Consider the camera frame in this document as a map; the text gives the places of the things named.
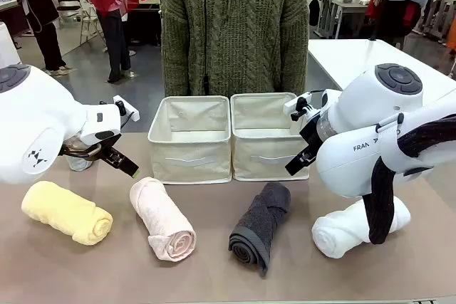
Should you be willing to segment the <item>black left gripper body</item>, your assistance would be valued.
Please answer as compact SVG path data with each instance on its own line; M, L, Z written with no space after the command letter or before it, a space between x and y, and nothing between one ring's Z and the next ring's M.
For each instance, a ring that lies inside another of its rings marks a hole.
M88 161L103 160L104 162L117 162L119 152L113 147L120 139L121 134L104 139L83 150L77 150L70 145L63 145L58 153L59 156L78 157Z

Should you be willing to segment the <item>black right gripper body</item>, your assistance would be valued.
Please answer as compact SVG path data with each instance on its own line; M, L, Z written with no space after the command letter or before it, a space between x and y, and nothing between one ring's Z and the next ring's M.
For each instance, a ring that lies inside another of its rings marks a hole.
M300 154L307 155L308 157L315 157L323 141L317 133L317 124L320 115L314 115L302 128L300 135L303 137L307 146L300 152Z

